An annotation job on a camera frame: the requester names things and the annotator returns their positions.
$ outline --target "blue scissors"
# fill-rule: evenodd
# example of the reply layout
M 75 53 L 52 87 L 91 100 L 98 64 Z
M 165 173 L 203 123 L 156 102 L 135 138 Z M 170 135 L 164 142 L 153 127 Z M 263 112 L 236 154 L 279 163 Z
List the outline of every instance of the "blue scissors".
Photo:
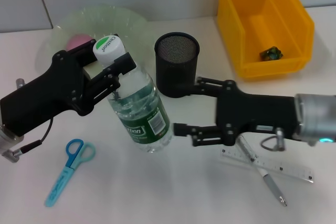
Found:
M 73 143 L 79 143 L 79 147 L 78 147 L 78 149 L 76 150 L 75 153 L 70 153 L 69 148 L 70 148 L 71 144 L 73 144 Z M 90 156 L 89 157 L 81 157 L 86 148 L 91 149 Z M 54 186 L 52 187 L 52 189 L 51 189 L 51 191 L 50 191 L 50 193 L 49 193 L 49 195 L 46 199 L 46 202 L 45 202 L 46 207 L 52 207 L 55 204 L 56 200 L 61 195 L 63 189 L 68 184 L 70 178 L 72 177 L 72 175 L 75 172 L 75 170 L 77 169 L 77 167 L 81 163 L 87 162 L 87 161 L 90 161 L 91 159 L 93 159 L 93 157 L 96 154 L 96 148 L 94 147 L 94 145 L 91 144 L 91 143 L 84 143 L 84 141 L 81 140 L 81 139 L 71 140 L 67 144 L 67 146 L 65 147 L 65 151 L 69 156 L 68 161 L 65 164 L 65 167 L 63 168 L 62 172 L 58 176 L 58 179 L 56 180 Z

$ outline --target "green bottle label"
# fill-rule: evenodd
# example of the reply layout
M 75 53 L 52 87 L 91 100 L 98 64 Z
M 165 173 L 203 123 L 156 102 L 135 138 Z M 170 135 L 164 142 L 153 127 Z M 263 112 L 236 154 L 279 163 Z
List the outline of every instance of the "green bottle label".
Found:
M 161 99 L 156 108 L 137 120 L 120 119 L 132 139 L 139 144 L 150 144 L 161 139 L 168 131 L 170 122 Z

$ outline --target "black mesh pen holder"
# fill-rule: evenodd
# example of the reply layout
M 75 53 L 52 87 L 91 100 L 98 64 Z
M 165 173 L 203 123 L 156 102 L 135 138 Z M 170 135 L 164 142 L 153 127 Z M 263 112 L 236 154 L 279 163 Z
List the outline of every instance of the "black mesh pen holder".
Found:
M 185 96 L 183 88 L 194 85 L 199 44 L 185 33 L 168 33 L 155 43 L 156 85 L 168 97 Z

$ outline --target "pink object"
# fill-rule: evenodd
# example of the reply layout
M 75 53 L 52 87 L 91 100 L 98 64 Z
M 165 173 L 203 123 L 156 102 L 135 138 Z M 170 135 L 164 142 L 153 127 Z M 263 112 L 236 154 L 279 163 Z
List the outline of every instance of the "pink object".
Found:
M 76 34 L 71 39 L 69 39 L 66 50 L 72 50 L 90 40 L 92 40 L 92 38 L 87 34 Z

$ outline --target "white bottle cap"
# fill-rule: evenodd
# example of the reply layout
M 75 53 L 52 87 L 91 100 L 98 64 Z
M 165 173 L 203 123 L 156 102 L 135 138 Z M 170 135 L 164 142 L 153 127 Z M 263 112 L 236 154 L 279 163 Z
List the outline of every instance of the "white bottle cap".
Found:
M 115 59 L 123 56 L 126 51 L 121 39 L 118 36 L 110 35 L 95 43 L 93 53 L 104 67 L 108 67 Z

